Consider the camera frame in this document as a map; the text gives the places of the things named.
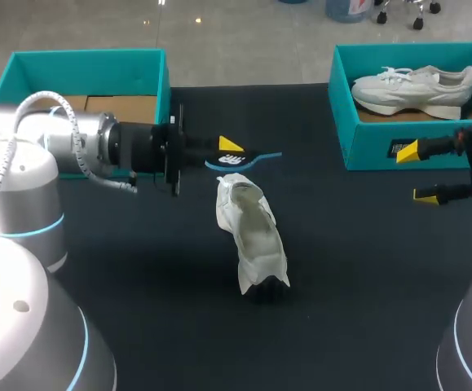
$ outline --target white shoe upper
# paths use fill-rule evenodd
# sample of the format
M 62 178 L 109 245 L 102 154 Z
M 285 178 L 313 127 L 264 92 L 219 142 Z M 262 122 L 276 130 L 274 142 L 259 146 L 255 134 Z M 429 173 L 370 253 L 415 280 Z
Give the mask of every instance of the white shoe upper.
M 412 69 L 386 68 L 376 76 L 361 77 L 351 89 L 359 102 L 401 108 L 423 105 L 460 107 L 472 95 L 472 67 L 445 72 L 432 66 Z
M 271 275 L 290 286 L 283 243 L 262 190 L 241 174 L 218 180 L 216 217 L 219 227 L 236 241 L 241 293 Z

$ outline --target tiled floor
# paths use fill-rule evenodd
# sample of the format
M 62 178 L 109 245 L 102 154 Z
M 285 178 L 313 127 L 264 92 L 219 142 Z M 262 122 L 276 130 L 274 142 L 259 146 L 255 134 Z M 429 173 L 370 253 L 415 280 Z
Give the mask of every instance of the tiled floor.
M 324 0 L 0 0 L 0 74 L 12 51 L 158 46 L 172 86 L 321 82 L 337 43 L 472 40 L 472 0 L 441 3 L 416 32 L 397 0 L 384 26 L 333 22 Z

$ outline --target teal box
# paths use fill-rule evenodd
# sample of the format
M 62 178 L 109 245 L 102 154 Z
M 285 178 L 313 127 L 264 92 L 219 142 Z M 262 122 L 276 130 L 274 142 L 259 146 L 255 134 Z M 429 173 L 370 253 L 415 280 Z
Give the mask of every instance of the teal box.
M 13 53 L 0 78 L 0 103 L 19 104 L 41 90 L 61 95 L 157 96 L 155 123 L 169 120 L 169 70 L 162 49 Z
M 389 152 L 397 140 L 453 135 L 472 120 L 365 123 L 359 119 L 350 85 L 362 76 L 383 72 L 382 67 L 418 69 L 433 65 L 460 72 L 472 65 L 472 42 L 339 45 L 335 47 L 329 99 L 337 126 L 344 164 L 349 170 L 461 169 L 465 157 L 434 156 L 429 160 L 397 165 Z

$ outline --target black table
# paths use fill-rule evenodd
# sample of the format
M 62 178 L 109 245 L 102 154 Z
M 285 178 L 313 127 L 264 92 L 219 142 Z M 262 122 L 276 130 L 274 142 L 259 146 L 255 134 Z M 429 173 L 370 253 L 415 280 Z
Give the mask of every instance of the black table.
M 472 279 L 472 203 L 412 189 L 464 171 L 347 172 L 326 85 L 173 89 L 189 134 L 283 152 L 246 171 L 265 192 L 292 289 L 240 295 L 215 219 L 219 173 L 173 199 L 60 185 L 70 257 L 58 279 L 102 332 L 118 390 L 436 391 L 435 354 Z

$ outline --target box label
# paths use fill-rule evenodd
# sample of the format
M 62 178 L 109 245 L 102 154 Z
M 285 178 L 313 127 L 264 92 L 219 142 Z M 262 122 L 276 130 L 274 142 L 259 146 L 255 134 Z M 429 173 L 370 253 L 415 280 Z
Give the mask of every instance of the box label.
M 350 0 L 350 15 L 362 14 L 372 6 L 372 0 Z
M 406 148 L 409 144 L 413 143 L 415 138 L 398 138 L 391 140 L 390 149 L 388 149 L 388 158 L 394 159 L 397 157 L 397 152 L 403 148 Z

